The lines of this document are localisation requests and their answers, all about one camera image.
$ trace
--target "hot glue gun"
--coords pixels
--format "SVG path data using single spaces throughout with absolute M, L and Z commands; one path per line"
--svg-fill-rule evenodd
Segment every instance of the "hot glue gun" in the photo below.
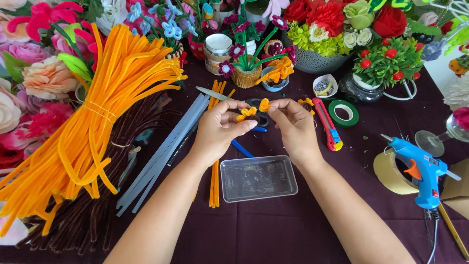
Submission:
M 383 134 L 381 136 L 389 141 L 388 144 L 393 147 L 395 153 L 399 153 L 412 163 L 412 166 L 404 172 L 419 180 L 418 197 L 415 198 L 418 206 L 433 209 L 439 205 L 438 176 L 447 174 L 455 180 L 461 180 L 459 176 L 448 170 L 446 163 L 433 159 L 432 155 L 423 149 L 397 137 L 391 138 Z

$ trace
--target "masking tape roll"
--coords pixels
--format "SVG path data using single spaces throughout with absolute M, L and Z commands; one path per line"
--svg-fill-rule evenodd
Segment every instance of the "masking tape roll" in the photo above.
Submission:
M 344 109 L 348 113 L 348 119 L 342 119 L 335 113 L 336 109 Z M 329 115 L 338 127 L 351 127 L 358 123 L 358 111 L 349 102 L 344 100 L 334 100 L 329 104 Z
M 418 186 L 407 180 L 396 165 L 396 153 L 391 149 L 376 156 L 373 169 L 379 181 L 397 194 L 418 193 Z

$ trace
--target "forearm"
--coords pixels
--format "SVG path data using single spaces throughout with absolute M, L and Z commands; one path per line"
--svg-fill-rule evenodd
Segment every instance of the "forearm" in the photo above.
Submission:
M 299 169 L 353 264 L 415 264 L 376 212 L 326 162 Z
M 105 264 L 170 263 L 206 169 L 191 155 L 181 161 L 137 214 Z

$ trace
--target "clear plastic container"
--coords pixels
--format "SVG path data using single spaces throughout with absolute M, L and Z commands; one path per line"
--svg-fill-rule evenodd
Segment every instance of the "clear plastic container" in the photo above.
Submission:
M 225 160 L 220 164 L 226 202 L 294 195 L 298 192 L 290 158 L 285 155 Z

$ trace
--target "green floral tape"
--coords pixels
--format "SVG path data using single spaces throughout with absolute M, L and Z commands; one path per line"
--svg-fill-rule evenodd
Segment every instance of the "green floral tape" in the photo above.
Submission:
M 336 109 L 344 109 L 348 113 L 347 119 L 342 119 L 335 113 Z M 329 116 L 334 125 L 338 127 L 351 127 L 358 123 L 358 111 L 349 102 L 344 100 L 334 100 L 329 104 Z

